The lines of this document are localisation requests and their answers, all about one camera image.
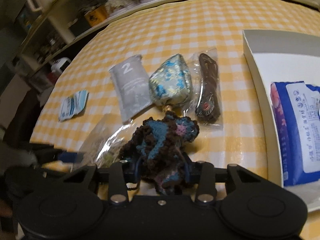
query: blue floral fabric pouch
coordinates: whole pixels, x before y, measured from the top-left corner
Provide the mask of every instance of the blue floral fabric pouch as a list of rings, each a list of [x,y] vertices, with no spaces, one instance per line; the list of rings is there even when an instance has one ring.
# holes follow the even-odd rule
[[[180,107],[191,99],[191,75],[181,54],[167,59],[151,75],[149,90],[157,106]]]

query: brown leather keychain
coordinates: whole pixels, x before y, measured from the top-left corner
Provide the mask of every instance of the brown leather keychain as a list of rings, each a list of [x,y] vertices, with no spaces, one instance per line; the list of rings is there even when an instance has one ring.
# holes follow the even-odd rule
[[[205,53],[199,56],[201,70],[200,96],[196,105],[196,116],[202,122],[215,123],[220,116],[217,97],[219,78],[218,64]]]

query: pink yarn patch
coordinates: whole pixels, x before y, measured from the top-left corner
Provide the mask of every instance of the pink yarn patch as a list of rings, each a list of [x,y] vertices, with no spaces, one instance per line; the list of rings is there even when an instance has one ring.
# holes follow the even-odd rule
[[[176,134],[183,136],[185,135],[187,128],[183,124],[177,124]]]

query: table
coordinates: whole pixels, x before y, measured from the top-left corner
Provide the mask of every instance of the table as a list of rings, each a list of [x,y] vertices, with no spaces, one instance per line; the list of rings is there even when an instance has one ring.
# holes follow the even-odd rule
[[[320,36],[319,22],[319,12],[281,0],[187,0],[137,12],[110,24],[76,56],[44,106],[31,141],[77,151],[103,115],[108,114],[111,130],[119,128],[121,117],[108,70],[126,58],[142,54],[143,66],[151,74],[176,53],[187,60],[195,52],[216,47],[224,128],[202,129],[187,152],[193,161],[209,161],[216,167],[238,163],[267,178],[261,111],[243,55],[242,30]],[[59,123],[62,98],[82,89],[89,91],[85,113]],[[163,114],[153,108],[135,122],[149,116],[162,118]],[[218,197],[223,197],[223,186],[218,187]],[[140,192],[148,192],[148,187]],[[320,212],[309,215],[302,237],[320,239]]]

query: red button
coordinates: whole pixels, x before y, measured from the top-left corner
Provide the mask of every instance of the red button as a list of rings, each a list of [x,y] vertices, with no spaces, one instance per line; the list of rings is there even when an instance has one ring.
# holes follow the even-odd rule
[[[203,104],[202,108],[203,108],[204,111],[209,110],[209,108],[210,108],[209,103],[208,103],[208,102],[205,102],[205,103]]]

